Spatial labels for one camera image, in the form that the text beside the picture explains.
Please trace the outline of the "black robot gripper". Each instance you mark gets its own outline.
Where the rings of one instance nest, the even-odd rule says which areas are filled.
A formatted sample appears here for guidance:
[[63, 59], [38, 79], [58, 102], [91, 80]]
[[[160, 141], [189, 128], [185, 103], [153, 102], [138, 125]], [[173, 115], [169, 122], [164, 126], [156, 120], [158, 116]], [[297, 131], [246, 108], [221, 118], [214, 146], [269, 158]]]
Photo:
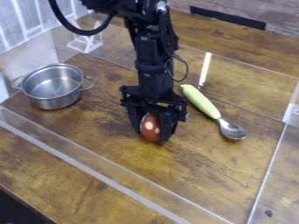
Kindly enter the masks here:
[[177, 122], [186, 118], [186, 100], [173, 92], [173, 62], [149, 66], [136, 63], [137, 85], [118, 88], [121, 105], [126, 108], [133, 131], [140, 134], [140, 123], [146, 113], [160, 116], [160, 137], [166, 142]]

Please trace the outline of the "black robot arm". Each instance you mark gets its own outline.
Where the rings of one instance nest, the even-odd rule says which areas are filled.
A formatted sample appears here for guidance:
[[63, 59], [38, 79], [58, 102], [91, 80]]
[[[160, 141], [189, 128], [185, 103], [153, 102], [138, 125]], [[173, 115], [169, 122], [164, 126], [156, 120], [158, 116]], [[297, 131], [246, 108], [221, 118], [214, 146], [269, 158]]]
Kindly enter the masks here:
[[178, 38], [173, 32], [166, 0], [79, 0], [90, 10], [124, 19], [133, 43], [138, 84], [122, 86], [121, 105], [134, 132], [144, 134], [145, 119], [157, 119], [160, 132], [148, 140], [165, 142], [186, 119], [186, 100], [173, 92], [173, 62]]

